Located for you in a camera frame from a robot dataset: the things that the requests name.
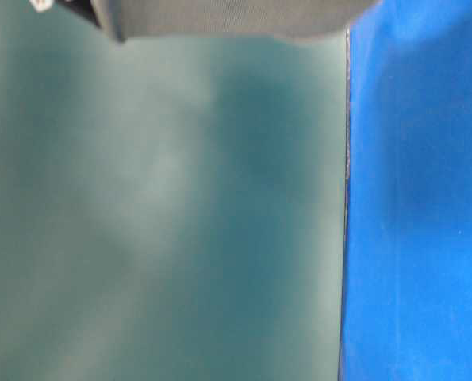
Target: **white object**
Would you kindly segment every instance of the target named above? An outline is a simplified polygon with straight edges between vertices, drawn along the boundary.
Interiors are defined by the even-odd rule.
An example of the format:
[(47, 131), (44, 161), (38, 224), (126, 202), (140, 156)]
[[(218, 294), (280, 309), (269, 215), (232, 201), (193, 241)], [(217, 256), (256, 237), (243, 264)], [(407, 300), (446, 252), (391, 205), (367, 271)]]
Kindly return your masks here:
[(44, 12), (51, 9), (54, 0), (29, 0), (37, 12)]

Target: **gray fabric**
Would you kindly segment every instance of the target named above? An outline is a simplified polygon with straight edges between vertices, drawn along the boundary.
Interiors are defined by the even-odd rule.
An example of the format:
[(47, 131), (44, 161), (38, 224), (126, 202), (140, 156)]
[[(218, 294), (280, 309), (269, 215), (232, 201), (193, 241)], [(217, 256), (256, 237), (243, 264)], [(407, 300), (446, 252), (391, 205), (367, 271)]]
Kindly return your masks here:
[(343, 28), (374, 0), (91, 0), (113, 38), (272, 34), (306, 38)]

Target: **blue surface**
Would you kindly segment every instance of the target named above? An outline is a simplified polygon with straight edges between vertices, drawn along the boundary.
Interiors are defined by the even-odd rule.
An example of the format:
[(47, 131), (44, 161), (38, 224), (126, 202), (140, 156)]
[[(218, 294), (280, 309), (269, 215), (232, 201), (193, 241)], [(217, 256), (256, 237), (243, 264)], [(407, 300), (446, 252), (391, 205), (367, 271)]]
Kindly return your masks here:
[(472, 380), (472, 1), (351, 31), (341, 378)]

